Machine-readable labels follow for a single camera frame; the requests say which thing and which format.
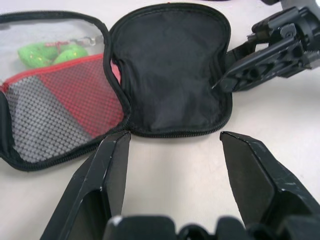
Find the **black fabric lining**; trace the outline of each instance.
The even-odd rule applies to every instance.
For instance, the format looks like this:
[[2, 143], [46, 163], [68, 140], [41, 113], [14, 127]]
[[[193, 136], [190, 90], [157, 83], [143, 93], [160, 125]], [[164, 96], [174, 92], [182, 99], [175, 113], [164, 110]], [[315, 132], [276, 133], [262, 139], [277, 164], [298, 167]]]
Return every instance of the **black fabric lining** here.
[[132, 112], [133, 133], [180, 137], [227, 123], [230, 94], [211, 89], [223, 74], [228, 20], [197, 4], [161, 4], [137, 10], [111, 29], [113, 58]]

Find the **white table surface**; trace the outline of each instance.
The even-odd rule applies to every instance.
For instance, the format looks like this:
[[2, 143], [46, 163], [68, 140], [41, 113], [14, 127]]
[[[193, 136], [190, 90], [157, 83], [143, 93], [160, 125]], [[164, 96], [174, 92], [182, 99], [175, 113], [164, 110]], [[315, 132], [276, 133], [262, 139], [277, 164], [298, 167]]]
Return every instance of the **white table surface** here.
[[[161, 0], [10, 0], [0, 13], [69, 10], [95, 16], [110, 28], [125, 14]], [[259, 0], [190, 1], [220, 10], [229, 19], [230, 48], [251, 26], [281, 9]], [[320, 202], [320, 70], [273, 79], [233, 95], [223, 128], [263, 141]], [[0, 238], [36, 240], [42, 235], [69, 180], [86, 156], [38, 172], [22, 172], [0, 160]], [[240, 214], [229, 185], [219, 132], [185, 139], [130, 142], [122, 213], [168, 215], [176, 227], [196, 222], [213, 232], [221, 215]]]

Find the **green object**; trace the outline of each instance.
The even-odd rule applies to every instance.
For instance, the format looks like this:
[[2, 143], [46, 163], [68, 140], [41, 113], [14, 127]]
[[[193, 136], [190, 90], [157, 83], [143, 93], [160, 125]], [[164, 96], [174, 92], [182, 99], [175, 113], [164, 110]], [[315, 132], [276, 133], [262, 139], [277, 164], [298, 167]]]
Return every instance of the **green object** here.
[[48, 46], [43, 42], [33, 43], [18, 49], [20, 60], [31, 69], [48, 67], [88, 56], [87, 50], [77, 44]]

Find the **gray mesh fabric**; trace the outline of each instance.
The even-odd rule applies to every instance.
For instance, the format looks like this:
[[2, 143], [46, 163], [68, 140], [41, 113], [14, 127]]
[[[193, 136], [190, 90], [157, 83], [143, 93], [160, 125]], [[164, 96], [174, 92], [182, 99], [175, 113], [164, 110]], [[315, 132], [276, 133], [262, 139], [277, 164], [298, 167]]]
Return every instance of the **gray mesh fabric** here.
[[92, 139], [36, 76], [11, 84], [5, 94], [14, 148], [24, 161], [45, 161]]

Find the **red trim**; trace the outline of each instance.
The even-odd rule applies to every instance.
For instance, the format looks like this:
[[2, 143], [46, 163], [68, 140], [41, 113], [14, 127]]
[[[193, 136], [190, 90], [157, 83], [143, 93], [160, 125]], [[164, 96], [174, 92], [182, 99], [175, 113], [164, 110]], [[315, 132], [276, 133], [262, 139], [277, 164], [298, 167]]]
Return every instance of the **red trim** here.
[[80, 63], [86, 63], [88, 61], [94, 61], [97, 59], [102, 59], [103, 53], [100, 54], [96, 54], [96, 55], [92, 55], [92, 56], [84, 56], [84, 57], [80, 57], [77, 59], [73, 59], [70, 61], [66, 61], [66, 62], [62, 62], [56, 65], [52, 65], [52, 66], [47, 66], [47, 67], [41, 67], [41, 68], [36, 68], [36, 69], [31, 69], [31, 70], [27, 70], [21, 73], [18, 73], [17, 75], [8, 78], [4, 83], [3, 83], [3, 90], [6, 90], [6, 85], [11, 85], [14, 84], [18, 81], [20, 81], [23, 78], [32, 76], [32, 75], [37, 75], [37, 74], [46, 74], [46, 73], [51, 73], [54, 71], [58, 71], [61, 69], [65, 69], [65, 68], [69, 68], [72, 67], [74, 65], [80, 64]]

